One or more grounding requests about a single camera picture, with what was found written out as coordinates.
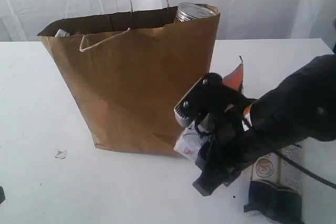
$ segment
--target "white table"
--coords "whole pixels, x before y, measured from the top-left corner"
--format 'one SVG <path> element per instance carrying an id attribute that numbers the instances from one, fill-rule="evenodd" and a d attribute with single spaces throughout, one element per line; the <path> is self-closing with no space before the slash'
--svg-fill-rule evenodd
<path id="1" fill-rule="evenodd" d="M 321 39 L 217 41 L 212 71 L 244 59 L 245 95 L 257 98 L 314 56 Z M 267 223 L 243 213 L 250 170 L 203 198 L 183 158 L 94 148 L 54 62 L 39 42 L 0 43 L 0 223 Z M 306 141 L 305 166 L 336 182 L 336 141 Z M 67 150 L 65 159 L 55 159 Z M 304 176 L 306 224 L 333 223 L 336 191 Z"/>

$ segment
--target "tin can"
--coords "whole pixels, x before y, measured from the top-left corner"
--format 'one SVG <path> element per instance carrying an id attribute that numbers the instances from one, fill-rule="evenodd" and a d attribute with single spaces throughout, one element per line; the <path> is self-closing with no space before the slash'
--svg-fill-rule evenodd
<path id="1" fill-rule="evenodd" d="M 184 22 L 197 18 L 208 18 L 215 16 L 216 14 L 217 13 L 215 11 L 202 5 L 180 3 L 177 7 L 174 22 Z"/>

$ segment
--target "round logo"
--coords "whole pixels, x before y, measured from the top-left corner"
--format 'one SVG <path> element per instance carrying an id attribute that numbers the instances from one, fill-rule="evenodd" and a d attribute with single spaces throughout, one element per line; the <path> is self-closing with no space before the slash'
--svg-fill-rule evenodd
<path id="1" fill-rule="evenodd" d="M 274 167 L 270 160 L 261 158 L 256 165 L 256 173 L 259 177 L 267 178 L 273 174 Z"/>

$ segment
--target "brown paper bag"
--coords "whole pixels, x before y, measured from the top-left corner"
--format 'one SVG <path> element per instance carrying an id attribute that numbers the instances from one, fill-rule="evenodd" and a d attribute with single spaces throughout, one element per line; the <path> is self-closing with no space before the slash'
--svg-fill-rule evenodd
<path id="1" fill-rule="evenodd" d="M 61 19 L 38 34 L 98 148 L 174 154 L 173 108 L 209 71 L 219 14 L 174 23 L 167 5 Z M 58 29 L 82 35 L 54 37 Z"/>

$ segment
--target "can lid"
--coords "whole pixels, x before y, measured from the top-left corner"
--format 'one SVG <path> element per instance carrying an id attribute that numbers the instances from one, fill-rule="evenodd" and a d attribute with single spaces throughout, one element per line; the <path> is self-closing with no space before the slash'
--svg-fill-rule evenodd
<path id="1" fill-rule="evenodd" d="M 178 9 L 190 19 L 207 18 L 215 16 L 217 13 L 209 8 L 192 3 L 180 3 Z"/>

